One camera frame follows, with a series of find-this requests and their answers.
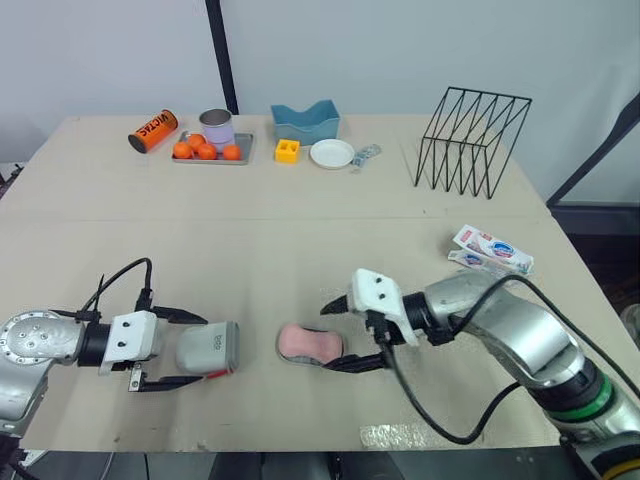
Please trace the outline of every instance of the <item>metal can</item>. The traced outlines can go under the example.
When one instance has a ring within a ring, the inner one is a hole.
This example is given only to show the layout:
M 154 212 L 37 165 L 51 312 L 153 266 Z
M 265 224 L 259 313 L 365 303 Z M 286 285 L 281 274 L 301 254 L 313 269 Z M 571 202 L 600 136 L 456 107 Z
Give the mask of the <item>metal can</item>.
M 129 143 L 140 153 L 147 153 L 178 128 L 178 119 L 169 110 L 162 110 L 149 122 L 129 135 Z
M 218 151 L 235 143 L 231 112 L 228 110 L 222 108 L 207 110 L 200 115 L 200 123 L 207 142 L 215 145 Z

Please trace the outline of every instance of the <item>orange can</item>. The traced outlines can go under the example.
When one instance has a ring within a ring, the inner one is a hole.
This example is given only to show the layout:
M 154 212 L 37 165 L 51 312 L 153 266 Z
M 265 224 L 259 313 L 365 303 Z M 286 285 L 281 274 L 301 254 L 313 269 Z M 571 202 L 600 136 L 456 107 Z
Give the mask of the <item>orange can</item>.
M 147 153 L 178 128 L 178 119 L 169 110 L 163 110 L 151 121 L 129 135 L 129 143 L 140 153 Z

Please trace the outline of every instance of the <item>toothpaste box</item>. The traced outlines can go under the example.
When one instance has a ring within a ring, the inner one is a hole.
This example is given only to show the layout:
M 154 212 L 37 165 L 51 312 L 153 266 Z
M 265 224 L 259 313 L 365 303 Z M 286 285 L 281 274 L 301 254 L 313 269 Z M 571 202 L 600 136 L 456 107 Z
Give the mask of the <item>toothpaste box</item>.
M 463 250 L 449 252 L 449 260 L 469 268 L 487 271 L 496 276 L 507 273 L 528 275 L 533 269 L 531 255 L 470 225 L 462 227 L 453 241 Z

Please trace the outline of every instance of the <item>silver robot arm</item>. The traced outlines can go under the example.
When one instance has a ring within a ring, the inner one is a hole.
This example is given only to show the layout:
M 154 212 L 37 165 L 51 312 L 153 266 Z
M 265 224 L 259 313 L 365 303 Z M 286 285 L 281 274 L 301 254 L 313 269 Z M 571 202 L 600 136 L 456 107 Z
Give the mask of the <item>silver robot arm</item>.
M 620 465 L 640 474 L 633 464 L 640 459 L 640 409 L 585 357 L 551 313 L 498 288 L 463 322 L 494 283 L 470 271 L 402 296 L 393 279 L 359 269 L 348 294 L 322 313 L 365 317 L 377 343 L 416 345 L 416 338 L 426 335 L 437 346 L 460 331 L 479 338 L 527 389 L 559 430 L 563 446 L 592 476 L 603 477 Z
M 158 318 L 148 311 L 116 316 L 111 324 L 86 326 L 47 310 L 12 317 L 0 332 L 0 434 L 24 436 L 54 365 L 77 362 L 99 367 L 99 373 L 106 375 L 149 360 L 161 348 Z
M 53 312 L 33 311 L 9 320 L 0 334 L 0 432 L 22 437 L 47 390 L 56 363 L 76 361 L 85 326 Z

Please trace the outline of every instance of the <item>pink sponge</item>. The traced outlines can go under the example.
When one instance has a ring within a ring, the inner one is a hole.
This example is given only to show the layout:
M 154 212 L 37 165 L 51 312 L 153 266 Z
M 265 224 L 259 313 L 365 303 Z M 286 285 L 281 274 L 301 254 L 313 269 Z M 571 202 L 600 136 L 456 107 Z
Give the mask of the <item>pink sponge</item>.
M 285 360 L 320 366 L 340 358 L 344 344 L 335 332 L 310 330 L 290 323 L 280 330 L 277 347 Z

